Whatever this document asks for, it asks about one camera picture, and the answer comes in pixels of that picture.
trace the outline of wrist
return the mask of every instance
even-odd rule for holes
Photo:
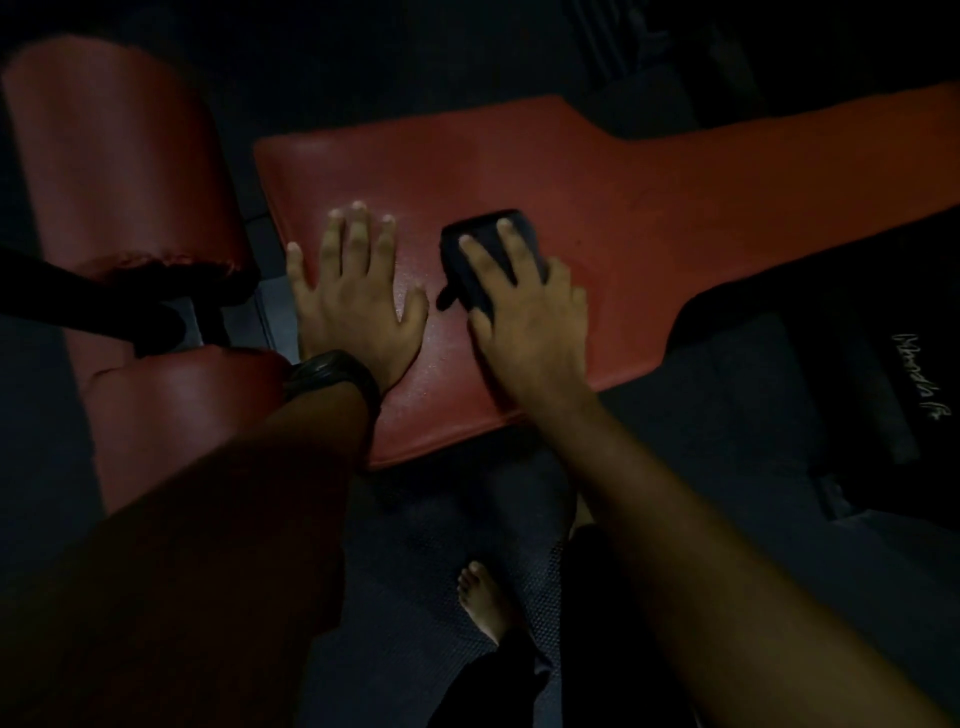
[[[582,380],[563,386],[538,387],[518,398],[517,403],[534,425],[544,430],[569,422],[571,418],[583,417],[600,406],[596,394]]]

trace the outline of finger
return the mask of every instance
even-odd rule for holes
[[[294,242],[287,243],[287,280],[290,281],[295,301],[300,301],[310,292],[303,271],[303,250]]]
[[[344,232],[344,213],[331,209],[326,219],[324,239],[320,243],[320,285],[340,279],[340,238]]]
[[[514,276],[517,285],[540,284],[540,271],[534,254],[530,252],[526,241],[516,231],[514,224],[507,218],[496,221],[496,231],[500,233],[503,247],[507,249],[510,264],[514,267]]]
[[[344,278],[360,278],[370,265],[370,213],[359,200],[350,206],[347,245],[344,248]]]
[[[426,317],[430,310],[430,303],[426,299],[426,291],[423,290],[422,283],[414,283],[407,289],[407,294],[403,299],[403,315],[400,317],[400,326],[406,330],[407,336],[412,343],[417,344],[423,341],[423,330],[426,328]]]
[[[383,228],[370,255],[370,271],[367,273],[372,279],[394,282],[396,267],[396,219],[393,215],[383,216]]]
[[[460,238],[460,250],[464,252],[470,268],[473,269],[480,281],[480,285],[487,291],[493,305],[496,306],[497,299],[513,289],[507,274],[503,272],[500,264],[484,250],[484,247],[469,235]]]
[[[481,352],[484,352],[493,339],[493,324],[487,314],[479,308],[473,308],[468,316],[470,328],[473,329],[473,335],[477,339],[477,346],[480,347]]]
[[[553,291],[563,295],[570,295],[570,269],[558,257],[546,261],[546,285]]]
[[[579,285],[576,286],[573,291],[570,293],[570,298],[573,301],[573,304],[578,308],[587,308],[587,289],[582,288]]]

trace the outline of wristwatch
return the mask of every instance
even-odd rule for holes
[[[342,381],[351,382],[360,390],[370,411],[370,421],[374,422],[380,414],[380,385],[356,357],[339,349],[313,356],[294,367],[283,382],[283,398],[290,401]]]

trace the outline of forearm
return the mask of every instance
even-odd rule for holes
[[[711,724],[949,724],[593,395],[541,406],[534,419],[582,478],[645,617]]]
[[[303,395],[101,523],[6,615],[17,679],[2,708],[101,725],[289,720],[310,641],[339,614],[366,431],[352,385]]]

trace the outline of hand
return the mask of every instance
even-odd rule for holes
[[[479,308],[469,313],[477,346],[507,392],[531,416],[573,403],[587,387],[587,292],[570,284],[570,269],[548,261],[547,282],[509,220],[496,224],[514,267],[516,285],[476,240],[460,247],[493,302],[495,323]]]
[[[341,246],[345,227],[347,243]],[[381,394],[400,381],[417,357],[429,308],[423,287],[415,285],[407,291],[403,316],[397,320],[395,238],[396,221],[387,215],[371,252],[367,207],[353,203],[346,216],[339,209],[332,210],[320,246],[316,288],[306,282],[303,250],[297,243],[287,246],[287,278],[297,307],[300,358],[343,350],[370,370]]]

